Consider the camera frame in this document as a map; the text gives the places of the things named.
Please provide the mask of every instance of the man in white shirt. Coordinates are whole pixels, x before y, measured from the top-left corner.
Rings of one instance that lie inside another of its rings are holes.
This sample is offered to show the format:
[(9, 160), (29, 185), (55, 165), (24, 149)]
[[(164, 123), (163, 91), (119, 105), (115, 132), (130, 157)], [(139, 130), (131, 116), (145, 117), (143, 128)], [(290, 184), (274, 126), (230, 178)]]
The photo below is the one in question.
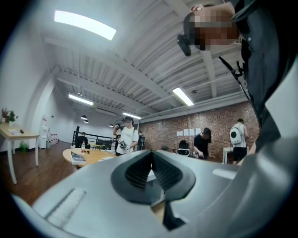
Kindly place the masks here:
[[(134, 120), (132, 117), (125, 117), (124, 118), (124, 125), (125, 127), (121, 131), (121, 139), (124, 141), (125, 147), (121, 147), (119, 144), (117, 146), (116, 155), (122, 155), (131, 153), (134, 149), (134, 146), (138, 144), (139, 140), (139, 133), (138, 131), (133, 127)], [(119, 126), (115, 125), (114, 127), (114, 135), (116, 134), (116, 130), (118, 130)]]
[(245, 140), (247, 140), (249, 136), (244, 125), (244, 121), (241, 118), (238, 119), (238, 122), (232, 128), (237, 128), (240, 132), (241, 137), (241, 142), (233, 145), (233, 164), (236, 165), (237, 162), (242, 160), (247, 154)]

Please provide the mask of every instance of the round table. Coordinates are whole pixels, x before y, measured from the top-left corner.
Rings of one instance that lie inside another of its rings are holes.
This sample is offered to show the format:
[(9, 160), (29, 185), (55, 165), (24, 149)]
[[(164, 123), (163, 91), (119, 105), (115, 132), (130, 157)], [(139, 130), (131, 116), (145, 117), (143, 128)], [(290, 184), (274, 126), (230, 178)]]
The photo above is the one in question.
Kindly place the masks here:
[(102, 158), (105, 158), (105, 157), (113, 157), (113, 158), (117, 157), (116, 155), (105, 151), (90, 150), (90, 149), (85, 149), (85, 150), (90, 151), (90, 153), (87, 154), (87, 152), (85, 152), (84, 154), (82, 154), (81, 148), (66, 149), (65, 151), (63, 151), (63, 157), (67, 162), (72, 164), (71, 158), (70, 158), (70, 152), (72, 151), (73, 153), (80, 154), (81, 156), (84, 157), (87, 163), (84, 165), (77, 165), (78, 167), (83, 167), (86, 165), (97, 163), (98, 160), (102, 160)]

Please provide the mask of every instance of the magazine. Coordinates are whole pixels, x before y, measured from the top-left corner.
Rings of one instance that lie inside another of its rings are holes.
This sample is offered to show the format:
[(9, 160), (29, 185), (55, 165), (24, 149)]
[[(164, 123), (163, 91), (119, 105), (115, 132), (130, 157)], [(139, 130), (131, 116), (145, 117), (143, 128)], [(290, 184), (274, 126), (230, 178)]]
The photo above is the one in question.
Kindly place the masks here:
[(70, 157), (73, 165), (85, 165), (87, 163), (84, 157), (79, 154), (73, 153), (72, 151), (70, 152)]

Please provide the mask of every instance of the hand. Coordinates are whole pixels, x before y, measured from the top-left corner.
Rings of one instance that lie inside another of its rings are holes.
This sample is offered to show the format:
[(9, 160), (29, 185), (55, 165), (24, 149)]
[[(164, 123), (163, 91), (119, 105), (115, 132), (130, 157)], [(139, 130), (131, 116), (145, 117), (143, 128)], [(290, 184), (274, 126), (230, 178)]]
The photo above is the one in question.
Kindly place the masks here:
[(203, 154), (203, 152), (201, 152), (201, 151), (198, 151), (198, 154), (199, 154), (199, 157), (204, 157), (204, 154)]

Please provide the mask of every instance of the white table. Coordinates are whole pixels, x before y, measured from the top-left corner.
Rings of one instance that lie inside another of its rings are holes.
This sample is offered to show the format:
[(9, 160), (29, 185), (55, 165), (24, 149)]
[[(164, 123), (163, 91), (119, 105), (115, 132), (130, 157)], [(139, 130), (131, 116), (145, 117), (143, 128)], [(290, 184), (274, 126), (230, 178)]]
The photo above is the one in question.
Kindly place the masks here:
[(228, 162), (228, 153), (233, 152), (233, 147), (224, 147), (223, 148), (223, 164)]
[(24, 140), (24, 139), (35, 139), (35, 164), (38, 166), (38, 134), (32, 134), (24, 129), (23, 134), (20, 135), (12, 135), (7, 129), (15, 129), (16, 131), (20, 132), (20, 127), (17, 125), (13, 125), (12, 127), (9, 126), (8, 123), (2, 123), (0, 124), (0, 134), (7, 139), (7, 154), (8, 154), (8, 164), (9, 164), (9, 170), (11, 174), (11, 178), (13, 179), (14, 184), (17, 183), (17, 179), (15, 178), (14, 174), (14, 165), (13, 165), (13, 154), (15, 154), (14, 151), (14, 141), (15, 140)]

